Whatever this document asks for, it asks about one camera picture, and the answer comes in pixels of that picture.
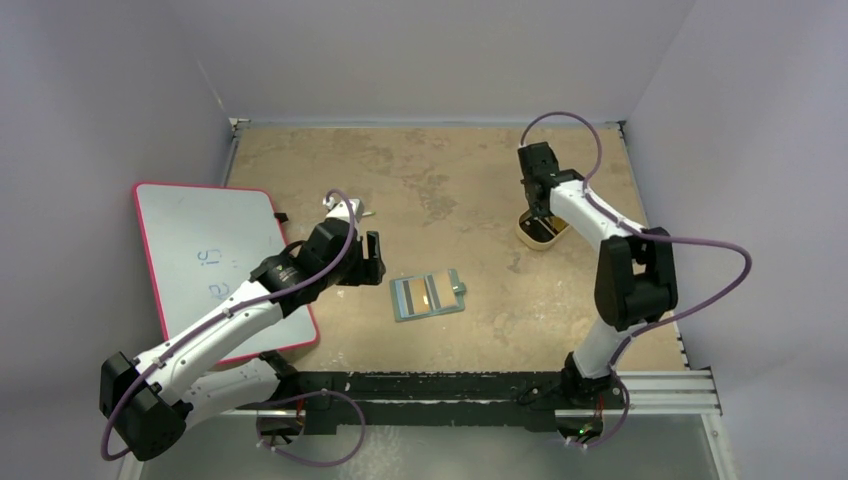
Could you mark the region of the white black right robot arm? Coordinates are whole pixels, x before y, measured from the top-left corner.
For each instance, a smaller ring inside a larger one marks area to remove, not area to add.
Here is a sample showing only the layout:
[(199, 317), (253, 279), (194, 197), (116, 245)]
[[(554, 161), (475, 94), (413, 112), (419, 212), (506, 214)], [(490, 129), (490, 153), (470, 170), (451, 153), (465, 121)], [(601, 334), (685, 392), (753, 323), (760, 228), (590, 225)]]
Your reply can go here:
[(676, 307), (673, 249), (666, 230), (630, 222), (597, 199), (577, 171), (560, 169), (548, 143), (521, 146), (517, 154), (532, 218), (563, 220), (597, 253), (598, 318), (566, 357), (560, 376), (564, 399), (584, 407), (611, 387), (618, 360), (637, 332)]

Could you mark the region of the green leather card holder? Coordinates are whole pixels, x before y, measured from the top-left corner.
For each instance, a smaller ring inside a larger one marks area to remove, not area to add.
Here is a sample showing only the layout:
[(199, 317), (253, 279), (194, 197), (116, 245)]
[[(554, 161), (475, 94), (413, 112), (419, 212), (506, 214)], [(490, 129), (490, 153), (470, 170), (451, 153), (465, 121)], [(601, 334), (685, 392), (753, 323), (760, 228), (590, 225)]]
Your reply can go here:
[(467, 288), (456, 269), (393, 279), (389, 292), (398, 323), (465, 310)]

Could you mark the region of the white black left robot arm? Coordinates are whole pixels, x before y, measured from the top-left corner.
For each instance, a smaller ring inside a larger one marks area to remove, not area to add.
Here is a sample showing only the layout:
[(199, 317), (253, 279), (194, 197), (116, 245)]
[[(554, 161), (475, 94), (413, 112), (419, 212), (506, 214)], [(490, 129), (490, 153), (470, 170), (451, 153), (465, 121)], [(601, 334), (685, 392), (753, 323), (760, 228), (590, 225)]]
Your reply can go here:
[(303, 402), (296, 370), (269, 351), (233, 374), (211, 372), (243, 342), (314, 302), (334, 285), (376, 286), (386, 272), (380, 235), (327, 217), (307, 240), (263, 259), (249, 278), (189, 329), (134, 358), (101, 366), (99, 408), (107, 420), (100, 454), (150, 460), (191, 427), (243, 406)]

